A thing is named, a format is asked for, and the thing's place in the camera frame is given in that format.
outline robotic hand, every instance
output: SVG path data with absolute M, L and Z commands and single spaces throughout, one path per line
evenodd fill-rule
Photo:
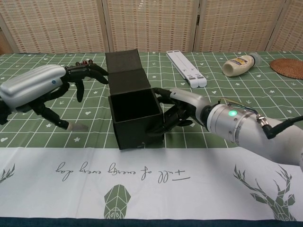
M 83 79 L 94 78 L 102 84 L 108 84 L 108 73 L 92 60 L 77 62 L 76 66 L 62 67 L 49 64 L 37 67 L 0 86 L 0 124 L 8 122 L 12 112 L 33 110 L 37 115 L 66 130 L 85 130 L 87 126 L 72 124 L 61 120 L 59 115 L 45 106 L 45 102 L 63 96 L 69 89 L 69 82 L 77 88 L 77 100 L 81 102 L 84 94 Z
M 284 122 L 265 118 L 256 110 L 228 100 L 228 104 L 211 105 L 208 100 L 178 88 L 154 88 L 158 101 L 172 106 L 164 114 L 164 125 L 148 131 L 150 136 L 163 135 L 175 126 L 192 123 L 191 117 L 209 132 L 273 162 L 300 166 L 303 171 L 303 130 L 294 123 L 303 116 Z

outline white bottle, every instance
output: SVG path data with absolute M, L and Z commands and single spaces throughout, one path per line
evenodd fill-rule
M 222 72 L 228 77 L 234 77 L 247 72 L 251 67 L 261 63 L 261 57 L 256 52 L 228 60 L 222 67 Z

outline round woven coaster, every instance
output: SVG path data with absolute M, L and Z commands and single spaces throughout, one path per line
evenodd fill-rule
M 270 63 L 270 67 L 282 76 L 303 79 L 303 61 L 281 58 L 273 60 Z

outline green indicator light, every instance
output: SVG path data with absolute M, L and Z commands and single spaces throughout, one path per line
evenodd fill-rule
M 228 113 L 229 116 L 236 116 L 237 115 L 237 111 L 235 110 L 230 110 Z

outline open box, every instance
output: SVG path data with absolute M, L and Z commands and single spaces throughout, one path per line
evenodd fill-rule
M 163 112 L 142 68 L 138 50 L 106 53 L 108 97 L 120 149 L 138 148 L 163 140 L 147 130 L 163 123 Z

